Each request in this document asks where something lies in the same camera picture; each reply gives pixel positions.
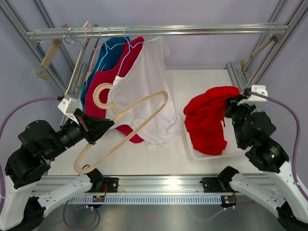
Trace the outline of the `red t shirt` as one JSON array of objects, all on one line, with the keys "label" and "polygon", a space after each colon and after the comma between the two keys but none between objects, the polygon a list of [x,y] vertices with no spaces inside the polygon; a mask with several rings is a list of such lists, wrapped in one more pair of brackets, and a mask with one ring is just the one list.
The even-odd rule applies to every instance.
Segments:
[{"label": "red t shirt", "polygon": [[239,94],[234,86],[214,87],[192,98],[185,106],[184,124],[195,150],[207,155],[222,155],[227,146],[223,132],[227,100]]}]

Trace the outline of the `magenta t shirt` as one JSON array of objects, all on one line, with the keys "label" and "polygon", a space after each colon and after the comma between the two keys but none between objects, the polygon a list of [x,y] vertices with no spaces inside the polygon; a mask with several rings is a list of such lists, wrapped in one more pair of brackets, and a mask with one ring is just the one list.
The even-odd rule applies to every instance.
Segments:
[{"label": "magenta t shirt", "polygon": [[[136,43],[144,41],[143,37],[137,37],[133,39],[130,43],[132,46],[134,46]],[[129,70],[132,68],[134,62],[136,61],[140,51],[142,49],[142,44],[139,44],[137,47],[131,50],[130,54],[126,57],[122,69],[120,72],[120,77],[124,77]],[[110,83],[112,84],[116,78],[116,75],[118,73],[121,61],[123,57],[128,52],[128,45],[127,42],[124,43],[123,51],[121,54],[121,57],[114,68],[112,68],[109,71],[98,71],[94,75],[94,78],[91,82],[91,85],[86,93],[85,98],[85,114],[91,117],[96,118],[106,118],[106,110],[98,108],[93,100],[93,93],[97,86],[99,86],[102,83]]]}]

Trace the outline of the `light blue wire hanger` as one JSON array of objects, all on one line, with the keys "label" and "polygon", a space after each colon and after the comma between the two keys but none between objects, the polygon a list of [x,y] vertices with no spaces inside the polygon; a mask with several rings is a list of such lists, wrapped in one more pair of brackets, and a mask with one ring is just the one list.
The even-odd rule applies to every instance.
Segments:
[{"label": "light blue wire hanger", "polygon": [[102,36],[101,36],[101,33],[102,33],[102,30],[103,29],[107,29],[107,30],[110,30],[110,27],[107,27],[107,26],[104,26],[100,29],[100,32],[99,32],[99,39],[101,39],[103,41],[102,43],[102,50],[105,51],[105,54],[104,56],[102,56],[101,58],[98,58],[98,67],[96,68],[96,71],[101,71],[103,68],[104,68],[104,65],[102,66],[101,68],[101,63],[102,61],[104,60],[104,58],[106,57],[106,55],[108,54],[108,50],[112,50],[114,47],[118,46],[118,45],[124,45],[124,43],[118,43],[118,44],[115,44],[113,47],[109,47],[107,44],[106,44],[106,41],[104,41],[102,39]]},{"label": "light blue wire hanger", "polygon": [[119,70],[118,70],[118,73],[117,73],[117,77],[120,76],[120,72],[121,72],[121,69],[122,69],[122,65],[126,59],[126,57],[130,54],[131,50],[134,49],[135,47],[137,47],[139,44],[143,44],[144,41],[141,41],[141,42],[138,42],[136,43],[134,46],[131,45],[130,41],[128,39],[126,39],[126,31],[128,29],[131,29],[131,30],[134,30],[135,27],[133,26],[127,26],[125,27],[124,31],[123,31],[123,37],[125,38],[126,42],[127,42],[127,45],[128,45],[128,52],[126,53],[126,55],[123,57],[122,61],[121,61],[121,64],[120,64],[120,67],[119,67]]}]

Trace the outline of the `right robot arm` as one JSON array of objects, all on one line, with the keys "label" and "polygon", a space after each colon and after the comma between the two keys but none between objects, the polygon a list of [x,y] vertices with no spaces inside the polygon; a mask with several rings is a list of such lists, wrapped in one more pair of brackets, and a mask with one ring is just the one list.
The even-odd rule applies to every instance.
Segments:
[{"label": "right robot arm", "polygon": [[231,166],[218,175],[218,187],[223,191],[238,191],[270,211],[287,231],[308,229],[307,192],[292,169],[288,154],[270,136],[276,130],[265,112],[255,112],[248,98],[238,95],[227,100],[224,113],[232,120],[238,148],[245,150],[249,162],[262,171],[277,187],[273,193],[248,180]]}]

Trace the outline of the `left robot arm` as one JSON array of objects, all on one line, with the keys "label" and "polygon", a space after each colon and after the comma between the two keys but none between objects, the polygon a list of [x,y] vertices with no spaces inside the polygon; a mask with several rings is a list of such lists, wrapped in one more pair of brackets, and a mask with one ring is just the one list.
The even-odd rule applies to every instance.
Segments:
[{"label": "left robot arm", "polygon": [[110,119],[97,119],[76,109],[77,121],[69,119],[59,131],[45,120],[36,120],[19,134],[22,143],[8,158],[5,166],[5,195],[0,203],[2,231],[32,231],[57,207],[81,193],[106,192],[101,172],[87,168],[70,183],[41,196],[32,191],[53,161],[67,149],[85,139],[94,144],[114,124]]}]

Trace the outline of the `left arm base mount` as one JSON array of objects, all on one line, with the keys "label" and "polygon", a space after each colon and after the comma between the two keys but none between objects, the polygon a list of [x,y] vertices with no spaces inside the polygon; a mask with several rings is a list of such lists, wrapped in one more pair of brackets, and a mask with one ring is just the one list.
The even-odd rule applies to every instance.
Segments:
[{"label": "left arm base mount", "polygon": [[119,178],[103,177],[94,180],[88,193],[116,193],[118,191]]}]

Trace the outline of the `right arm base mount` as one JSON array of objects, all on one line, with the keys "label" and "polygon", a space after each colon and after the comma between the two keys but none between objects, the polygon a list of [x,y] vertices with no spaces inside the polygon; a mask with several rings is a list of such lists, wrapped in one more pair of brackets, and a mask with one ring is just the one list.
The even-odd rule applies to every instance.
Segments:
[{"label": "right arm base mount", "polygon": [[237,192],[230,185],[231,179],[220,177],[204,177],[200,180],[206,193],[234,193]]}]

